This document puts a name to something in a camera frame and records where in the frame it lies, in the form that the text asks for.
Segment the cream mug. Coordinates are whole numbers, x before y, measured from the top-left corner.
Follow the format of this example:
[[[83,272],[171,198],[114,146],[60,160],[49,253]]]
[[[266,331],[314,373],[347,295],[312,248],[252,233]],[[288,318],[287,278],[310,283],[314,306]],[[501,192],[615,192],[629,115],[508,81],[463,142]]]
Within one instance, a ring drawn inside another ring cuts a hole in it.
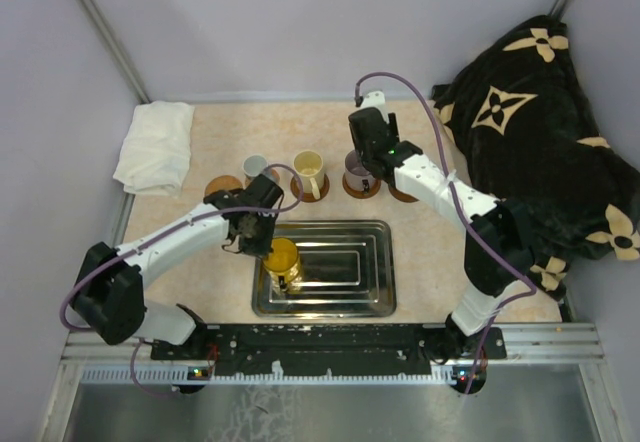
[[[298,153],[293,160],[294,177],[302,192],[311,192],[315,199],[320,198],[320,189],[326,175],[324,159],[313,150]]]

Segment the yellow cup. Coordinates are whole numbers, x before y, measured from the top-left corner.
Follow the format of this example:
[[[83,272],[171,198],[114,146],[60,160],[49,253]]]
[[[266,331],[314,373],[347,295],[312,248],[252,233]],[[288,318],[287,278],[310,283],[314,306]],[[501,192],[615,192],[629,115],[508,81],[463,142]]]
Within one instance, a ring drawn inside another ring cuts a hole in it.
[[[271,250],[262,261],[274,289],[280,293],[296,291],[303,281],[301,256],[296,244],[288,238],[274,238]]]

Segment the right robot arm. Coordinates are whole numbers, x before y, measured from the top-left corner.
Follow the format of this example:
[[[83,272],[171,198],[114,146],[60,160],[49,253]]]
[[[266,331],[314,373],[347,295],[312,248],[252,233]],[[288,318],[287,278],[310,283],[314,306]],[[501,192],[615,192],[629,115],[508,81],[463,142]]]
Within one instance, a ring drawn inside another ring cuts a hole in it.
[[[447,317],[435,357],[470,357],[482,332],[500,311],[505,290],[534,263],[534,241],[526,208],[477,191],[454,172],[446,173],[423,151],[399,137],[396,116],[384,93],[355,97],[349,128],[362,165],[396,191],[426,203],[465,233],[468,285]]]

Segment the small clear grey cup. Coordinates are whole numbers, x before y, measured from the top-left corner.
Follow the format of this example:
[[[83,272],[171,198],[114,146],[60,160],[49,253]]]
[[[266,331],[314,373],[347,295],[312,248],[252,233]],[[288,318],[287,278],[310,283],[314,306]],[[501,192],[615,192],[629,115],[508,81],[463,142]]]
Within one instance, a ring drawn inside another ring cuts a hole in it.
[[[278,184],[280,177],[274,168],[270,168],[269,161],[262,155],[255,154],[247,157],[242,164],[244,177],[266,175],[270,180]]]

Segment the wooden coaster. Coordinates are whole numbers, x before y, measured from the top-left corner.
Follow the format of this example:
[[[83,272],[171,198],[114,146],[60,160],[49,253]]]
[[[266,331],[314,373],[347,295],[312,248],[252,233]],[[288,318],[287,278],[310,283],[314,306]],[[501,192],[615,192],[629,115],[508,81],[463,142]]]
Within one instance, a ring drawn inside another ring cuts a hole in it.
[[[296,182],[294,177],[292,177],[291,180],[290,180],[290,190],[291,190],[291,192],[292,192],[292,194],[293,194],[293,196],[295,198],[299,198],[304,203],[319,202],[322,199],[324,199],[327,196],[327,194],[329,193],[329,190],[330,190],[330,179],[329,179],[329,177],[327,175],[324,175],[323,186],[320,189],[320,198],[319,199],[315,199],[311,192],[309,192],[309,193],[302,192],[298,188],[298,184],[297,184],[297,182]]]
[[[342,177],[342,187],[344,191],[351,197],[356,199],[369,199],[374,197],[380,190],[381,181],[377,179],[359,179],[358,183],[361,185],[361,189],[358,186],[352,187],[349,184],[349,180],[346,175]]]
[[[418,201],[417,198],[406,194],[404,192],[401,192],[399,190],[397,190],[395,187],[389,185],[389,193],[398,201],[403,202],[403,203],[415,203]]]

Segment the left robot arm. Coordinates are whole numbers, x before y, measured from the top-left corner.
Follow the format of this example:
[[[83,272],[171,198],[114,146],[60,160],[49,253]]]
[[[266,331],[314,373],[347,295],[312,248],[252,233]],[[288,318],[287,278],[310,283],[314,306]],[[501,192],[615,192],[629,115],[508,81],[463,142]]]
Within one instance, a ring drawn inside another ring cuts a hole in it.
[[[263,258],[271,251],[277,210],[284,198],[265,175],[234,193],[219,190],[185,216],[133,242],[101,242],[83,260],[70,307],[108,345],[132,337],[173,345],[184,357],[208,346],[203,322],[188,308],[147,301],[145,290],[160,276],[212,246],[237,243],[237,252]]]

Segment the purple glass mug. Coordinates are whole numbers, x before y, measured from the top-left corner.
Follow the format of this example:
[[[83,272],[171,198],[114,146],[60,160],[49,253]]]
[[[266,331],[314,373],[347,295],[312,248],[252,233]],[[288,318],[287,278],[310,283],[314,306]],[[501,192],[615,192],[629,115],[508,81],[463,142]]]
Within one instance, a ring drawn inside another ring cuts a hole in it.
[[[371,196],[378,180],[362,165],[355,150],[349,152],[344,160],[344,177],[347,187],[364,196]]]

